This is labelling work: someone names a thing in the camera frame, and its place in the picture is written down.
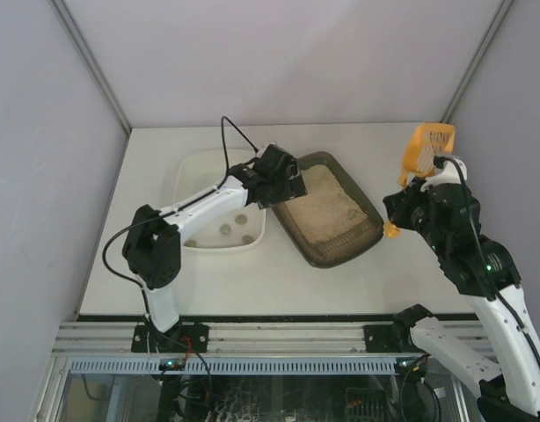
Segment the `yellow plastic litter scoop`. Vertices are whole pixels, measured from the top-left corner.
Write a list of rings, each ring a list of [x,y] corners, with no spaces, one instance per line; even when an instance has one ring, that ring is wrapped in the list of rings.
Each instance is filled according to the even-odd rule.
[[[436,156],[452,156],[456,129],[450,124],[421,123],[407,144],[402,158],[398,184],[402,189],[408,187],[416,178],[425,182],[426,177],[434,175],[434,158]],[[461,184],[445,184],[428,189],[431,198],[439,193],[436,206],[444,213],[455,213],[459,205],[448,201],[452,192],[462,193]]]

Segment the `dark translucent litter box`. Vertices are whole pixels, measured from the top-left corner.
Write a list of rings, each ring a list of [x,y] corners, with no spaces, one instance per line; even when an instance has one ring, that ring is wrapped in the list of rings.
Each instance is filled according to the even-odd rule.
[[[273,207],[303,258],[316,268],[345,264],[383,237],[383,219],[340,162],[318,151],[298,159],[307,194]],[[354,210],[358,217],[347,218]]]

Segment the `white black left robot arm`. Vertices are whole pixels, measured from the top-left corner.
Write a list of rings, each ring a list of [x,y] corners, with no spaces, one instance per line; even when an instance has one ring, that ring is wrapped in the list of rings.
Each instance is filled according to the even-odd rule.
[[[274,143],[251,160],[235,164],[223,181],[169,207],[137,209],[121,254],[142,283],[149,320],[165,333],[179,322],[172,285],[182,266],[182,248],[198,230],[229,212],[274,207],[307,194],[297,159]]]

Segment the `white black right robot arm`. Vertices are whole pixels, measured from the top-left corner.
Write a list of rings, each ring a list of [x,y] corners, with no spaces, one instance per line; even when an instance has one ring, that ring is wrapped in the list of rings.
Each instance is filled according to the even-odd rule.
[[[458,177],[406,180],[383,199],[388,223],[419,234],[489,339],[488,360],[424,306],[394,316],[400,344],[438,360],[468,388],[487,421],[540,421],[540,340],[507,249],[480,232],[480,205]]]

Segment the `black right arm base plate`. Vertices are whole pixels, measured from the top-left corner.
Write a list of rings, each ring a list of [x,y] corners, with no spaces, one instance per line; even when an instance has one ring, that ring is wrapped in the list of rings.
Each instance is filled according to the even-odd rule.
[[[367,324],[363,337],[368,353],[402,353],[413,350],[408,331],[395,324]]]

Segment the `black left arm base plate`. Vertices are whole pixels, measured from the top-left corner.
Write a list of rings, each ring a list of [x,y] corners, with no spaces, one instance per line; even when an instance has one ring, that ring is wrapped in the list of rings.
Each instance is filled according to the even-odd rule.
[[[209,327],[205,324],[180,324],[165,333],[152,324],[139,323],[133,333],[132,353],[205,353]]]

